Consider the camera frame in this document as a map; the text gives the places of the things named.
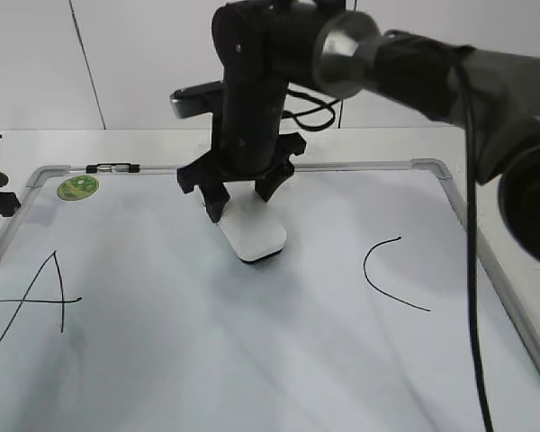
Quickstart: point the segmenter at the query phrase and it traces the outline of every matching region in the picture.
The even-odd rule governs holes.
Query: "whiteboard surface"
[[[24,304],[0,345],[0,432],[480,430],[464,231],[428,172],[298,173],[270,205],[280,256],[240,263],[173,175],[100,175],[81,202],[40,191],[0,263],[21,298],[58,251],[67,300]],[[381,288],[429,307],[382,297]],[[495,426],[540,431],[540,379],[485,274]],[[30,299],[59,300],[48,264]],[[0,303],[0,333],[15,303]]]

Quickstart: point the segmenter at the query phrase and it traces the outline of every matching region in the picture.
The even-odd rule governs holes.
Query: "black wire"
[[[387,292],[381,290],[380,288],[378,288],[376,285],[374,285],[374,283],[370,280],[370,278],[368,277],[368,272],[366,272],[366,262],[368,261],[368,257],[370,257],[370,255],[377,249],[379,248],[380,246],[383,246],[383,245],[387,245],[389,243],[393,243],[395,241],[399,241],[399,240],[402,240],[402,237],[397,237],[397,238],[393,238],[392,240],[386,240],[386,241],[383,241],[381,243],[378,243],[377,245],[373,246],[369,251],[368,253],[366,254],[366,257],[364,258],[364,262],[362,263],[362,269],[364,270],[364,277],[366,278],[366,281],[370,284],[370,286],[372,286],[378,293],[380,294],[384,294],[386,297],[390,297],[391,299],[395,300],[396,302],[400,302],[402,304],[405,304],[406,306],[410,306],[411,308],[414,308],[414,309],[418,309],[420,311],[424,311],[424,312],[431,312],[432,310],[430,309],[426,309],[426,308],[422,308],[420,306],[417,306],[416,304],[414,303],[410,303],[409,301],[405,301],[403,299],[399,299],[398,297],[394,297],[393,295],[391,294],[388,294]]]
[[[72,303],[78,303],[82,301],[82,297],[78,297],[74,300],[21,300],[21,299],[7,299],[7,300],[0,300],[0,303],[15,303],[15,302],[24,302],[24,303],[44,303],[44,304],[72,304]]]
[[[480,336],[478,331],[478,289],[477,289],[477,247],[476,236],[478,230],[477,202],[476,202],[476,128],[474,119],[471,86],[468,74],[460,63],[456,53],[449,50],[448,55],[454,68],[460,96],[464,109],[464,122],[466,129],[466,193],[467,193],[467,283],[468,283],[468,327],[470,331],[470,345],[474,364],[474,377],[476,390],[480,402],[482,420],[486,432],[493,432],[492,418],[484,382],[482,367],[482,354],[480,350]]]
[[[336,104],[339,104],[342,101],[336,99],[336,100],[334,100],[332,102],[326,103],[326,102],[322,101],[321,99],[319,99],[317,97],[311,96],[311,95],[303,93],[303,92],[297,92],[297,91],[294,91],[294,90],[291,90],[291,89],[288,89],[286,91],[286,93],[291,97],[295,97],[297,99],[302,99],[303,101],[307,101],[307,102],[311,102],[313,104],[316,104],[318,107],[313,108],[313,109],[308,110],[308,111],[303,111],[303,112],[284,111],[283,116],[282,116],[283,119],[293,119],[294,122],[298,125],[298,127],[300,129],[302,129],[303,131],[307,131],[307,132],[324,131],[325,129],[329,128],[330,126],[332,126],[335,123],[335,121],[336,121],[336,111],[334,110],[334,106]],[[319,113],[321,111],[328,111],[331,114],[330,119],[327,120],[326,122],[322,123],[322,124],[309,125],[309,124],[306,124],[306,123],[302,123],[299,120],[301,117],[311,115],[311,114],[314,114],[314,113]]]

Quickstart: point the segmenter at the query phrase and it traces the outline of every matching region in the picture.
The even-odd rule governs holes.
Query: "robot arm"
[[[369,15],[346,11],[343,0],[226,4],[214,16],[212,37],[224,79],[206,98],[217,101],[203,110],[215,114],[212,153],[198,164],[211,175],[200,180],[196,165],[184,168],[178,179],[185,192],[199,185],[222,196],[223,208],[224,181],[255,180],[260,193],[272,177],[273,192],[292,174],[293,168],[276,171],[304,149],[292,136],[290,147],[279,137],[289,83],[336,98],[367,90],[464,127],[454,53],[471,83],[477,181],[502,175],[500,211],[517,241],[540,260],[540,58],[453,47],[402,31],[382,35]],[[175,99],[203,102],[204,94],[196,99],[179,91]],[[260,194],[268,200],[272,192]]]

